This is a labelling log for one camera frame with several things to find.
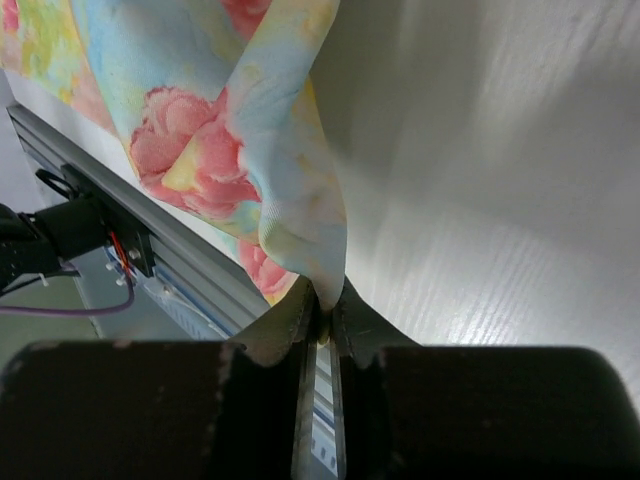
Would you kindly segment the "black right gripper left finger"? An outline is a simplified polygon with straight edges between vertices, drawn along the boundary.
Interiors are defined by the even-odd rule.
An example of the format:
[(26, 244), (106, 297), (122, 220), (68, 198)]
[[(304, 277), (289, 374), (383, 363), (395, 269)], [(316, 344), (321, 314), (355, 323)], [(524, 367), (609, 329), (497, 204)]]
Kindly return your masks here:
[(1, 375), (5, 479), (306, 479), (318, 301), (225, 341), (41, 341)]

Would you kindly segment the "floral pastel skirt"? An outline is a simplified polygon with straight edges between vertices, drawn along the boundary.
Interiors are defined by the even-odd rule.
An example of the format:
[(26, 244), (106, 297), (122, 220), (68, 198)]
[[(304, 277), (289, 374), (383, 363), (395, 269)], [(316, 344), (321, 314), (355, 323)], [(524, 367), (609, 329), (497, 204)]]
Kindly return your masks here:
[(140, 186), (216, 227), (270, 304), (331, 310), (346, 213), (310, 79), (335, 1), (5, 1), (1, 65), (117, 137)]

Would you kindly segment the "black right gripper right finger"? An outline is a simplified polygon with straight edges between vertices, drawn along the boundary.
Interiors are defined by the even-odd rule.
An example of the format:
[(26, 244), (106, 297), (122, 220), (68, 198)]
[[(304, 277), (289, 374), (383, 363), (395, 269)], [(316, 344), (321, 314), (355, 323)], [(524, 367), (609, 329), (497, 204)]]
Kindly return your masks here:
[(331, 318), (342, 479), (635, 479), (612, 365), (569, 346), (422, 346), (351, 285)]

